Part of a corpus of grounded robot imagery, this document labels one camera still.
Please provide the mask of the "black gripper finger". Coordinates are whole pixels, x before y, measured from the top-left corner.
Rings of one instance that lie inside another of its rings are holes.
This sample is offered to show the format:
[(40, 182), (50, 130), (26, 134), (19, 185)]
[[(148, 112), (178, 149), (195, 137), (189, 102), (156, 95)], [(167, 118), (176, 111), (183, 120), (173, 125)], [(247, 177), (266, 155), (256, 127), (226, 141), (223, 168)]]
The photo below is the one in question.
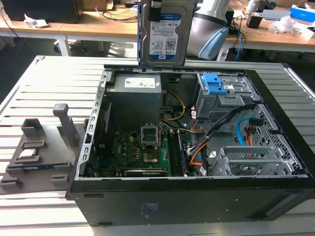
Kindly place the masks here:
[(159, 22), (161, 18), (162, 0), (150, 0), (149, 21)]

